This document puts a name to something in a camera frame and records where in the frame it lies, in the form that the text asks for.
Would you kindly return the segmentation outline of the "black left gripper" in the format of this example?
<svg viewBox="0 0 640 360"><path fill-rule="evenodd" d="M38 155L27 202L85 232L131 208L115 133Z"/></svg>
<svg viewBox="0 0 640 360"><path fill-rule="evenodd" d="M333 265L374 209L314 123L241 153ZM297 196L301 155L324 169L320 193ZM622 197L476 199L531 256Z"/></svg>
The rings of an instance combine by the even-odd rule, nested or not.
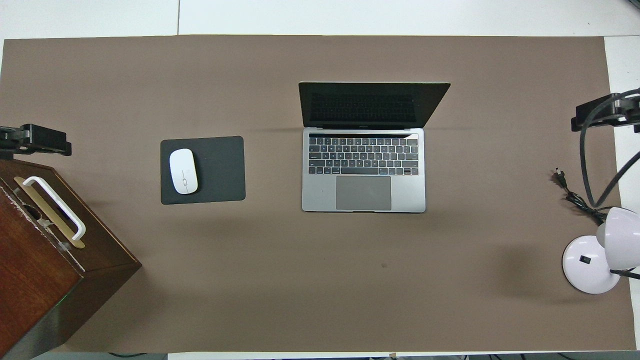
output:
<svg viewBox="0 0 640 360"><path fill-rule="evenodd" d="M24 146L30 138L30 147ZM30 125L29 129L23 127L0 126L0 151L9 154L58 154L71 157L73 145L67 142L66 132L50 129L39 125Z"/></svg>

